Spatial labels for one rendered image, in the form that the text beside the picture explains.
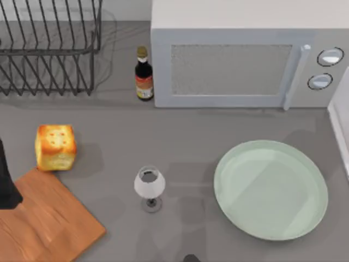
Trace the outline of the clear wine glass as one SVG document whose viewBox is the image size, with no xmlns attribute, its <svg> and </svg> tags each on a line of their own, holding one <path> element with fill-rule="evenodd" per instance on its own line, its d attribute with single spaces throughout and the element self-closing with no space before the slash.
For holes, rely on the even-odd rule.
<svg viewBox="0 0 349 262">
<path fill-rule="evenodd" d="M 155 213 L 162 207 L 161 195 L 166 187 L 162 173 L 152 165 L 143 166 L 134 179 L 134 190 L 145 212 Z"/>
</svg>

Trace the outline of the dark sauce bottle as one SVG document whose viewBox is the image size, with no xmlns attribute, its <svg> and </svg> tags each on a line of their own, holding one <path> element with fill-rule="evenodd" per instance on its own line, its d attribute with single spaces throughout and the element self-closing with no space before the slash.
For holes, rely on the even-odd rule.
<svg viewBox="0 0 349 262">
<path fill-rule="evenodd" d="M 137 48 L 135 87 L 137 97 L 140 100 L 149 101 L 153 99 L 153 68 L 148 62 L 148 51 L 145 46 L 139 46 Z"/>
</svg>

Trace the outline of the microwave door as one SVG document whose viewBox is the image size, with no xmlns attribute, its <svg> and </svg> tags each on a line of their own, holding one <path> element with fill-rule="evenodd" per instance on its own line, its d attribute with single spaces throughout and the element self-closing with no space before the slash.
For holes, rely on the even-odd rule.
<svg viewBox="0 0 349 262">
<path fill-rule="evenodd" d="M 311 29 L 153 28 L 159 108 L 283 108 Z"/>
</svg>

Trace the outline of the pale green plate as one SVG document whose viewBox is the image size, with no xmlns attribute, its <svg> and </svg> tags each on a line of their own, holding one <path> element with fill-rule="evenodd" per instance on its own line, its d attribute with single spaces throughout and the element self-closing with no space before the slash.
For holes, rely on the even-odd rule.
<svg viewBox="0 0 349 262">
<path fill-rule="evenodd" d="M 247 141 L 226 152 L 213 188 L 232 224 L 269 241 L 308 234 L 328 208 L 328 187 L 318 166 L 295 147 L 272 140 Z"/>
</svg>

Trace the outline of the golden bread cube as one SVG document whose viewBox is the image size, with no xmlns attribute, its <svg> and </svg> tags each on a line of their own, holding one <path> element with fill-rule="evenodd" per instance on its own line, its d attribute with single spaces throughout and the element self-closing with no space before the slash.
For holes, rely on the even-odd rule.
<svg viewBox="0 0 349 262">
<path fill-rule="evenodd" d="M 67 171 L 77 154 L 73 127 L 69 124 L 42 124 L 35 138 L 37 168 L 41 171 Z"/>
</svg>

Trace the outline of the pale microwave oven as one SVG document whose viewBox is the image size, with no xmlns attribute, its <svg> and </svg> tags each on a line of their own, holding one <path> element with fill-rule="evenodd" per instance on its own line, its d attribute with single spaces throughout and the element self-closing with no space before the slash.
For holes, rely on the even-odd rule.
<svg viewBox="0 0 349 262">
<path fill-rule="evenodd" d="M 153 0 L 153 28 L 311 29 L 314 42 L 290 108 L 326 108 L 349 69 L 349 0 Z M 344 57 L 323 67 L 317 56 L 338 47 Z M 308 80 L 330 74 L 332 83 L 311 90 Z"/>
</svg>

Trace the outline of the microwave knob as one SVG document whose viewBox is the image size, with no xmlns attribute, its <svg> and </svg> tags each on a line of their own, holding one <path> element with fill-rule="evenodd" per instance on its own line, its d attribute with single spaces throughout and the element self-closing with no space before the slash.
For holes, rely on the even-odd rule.
<svg viewBox="0 0 349 262">
<path fill-rule="evenodd" d="M 332 49 L 323 50 L 317 56 L 317 63 L 323 67 L 331 67 L 341 62 L 343 57 L 343 50 L 338 47 L 334 47 Z"/>
<path fill-rule="evenodd" d="M 323 90 L 327 88 L 333 81 L 333 77 L 330 74 L 324 73 L 320 75 L 314 75 L 308 80 L 308 87 L 311 90 Z"/>
</svg>

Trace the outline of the wooden cutting board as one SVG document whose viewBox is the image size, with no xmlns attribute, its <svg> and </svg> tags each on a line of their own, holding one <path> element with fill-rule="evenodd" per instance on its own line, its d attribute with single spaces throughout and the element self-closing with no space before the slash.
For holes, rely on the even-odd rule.
<svg viewBox="0 0 349 262">
<path fill-rule="evenodd" d="M 15 185 L 23 202 L 0 210 L 0 262 L 74 262 L 106 234 L 54 174 L 33 169 Z"/>
</svg>

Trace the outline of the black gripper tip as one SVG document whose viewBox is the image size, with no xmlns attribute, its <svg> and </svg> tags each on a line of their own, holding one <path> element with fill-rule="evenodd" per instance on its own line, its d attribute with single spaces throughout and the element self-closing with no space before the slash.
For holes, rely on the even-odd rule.
<svg viewBox="0 0 349 262">
<path fill-rule="evenodd" d="M 11 179 L 0 138 L 0 210 L 13 210 L 23 202 L 23 197 Z"/>
</svg>

